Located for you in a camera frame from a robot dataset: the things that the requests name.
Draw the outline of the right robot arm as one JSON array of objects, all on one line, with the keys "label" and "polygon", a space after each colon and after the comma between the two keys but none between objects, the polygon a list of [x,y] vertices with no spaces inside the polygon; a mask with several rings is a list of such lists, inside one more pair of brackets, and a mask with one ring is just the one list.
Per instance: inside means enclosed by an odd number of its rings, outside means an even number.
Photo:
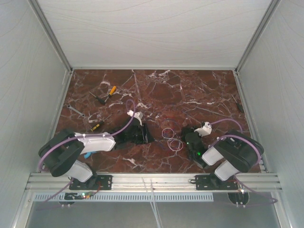
[{"label": "right robot arm", "polygon": [[229,178],[238,173],[247,173],[260,162],[264,148],[259,142],[232,129],[205,146],[202,137],[210,133],[209,126],[197,129],[183,127],[181,139],[185,142],[190,160],[203,169],[224,160],[210,175],[212,187],[221,189]]}]

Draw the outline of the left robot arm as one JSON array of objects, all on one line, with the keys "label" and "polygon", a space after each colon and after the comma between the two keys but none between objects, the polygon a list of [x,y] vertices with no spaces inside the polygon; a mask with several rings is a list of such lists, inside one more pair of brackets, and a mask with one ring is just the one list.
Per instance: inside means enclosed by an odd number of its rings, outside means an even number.
[{"label": "left robot arm", "polygon": [[152,142],[154,138],[147,124],[136,118],[113,133],[80,134],[64,129],[39,150],[38,167],[45,165],[53,177],[67,175],[81,182],[85,188],[92,189],[97,185],[97,174],[88,164],[78,160],[80,155],[120,150],[130,143],[142,145]]}]

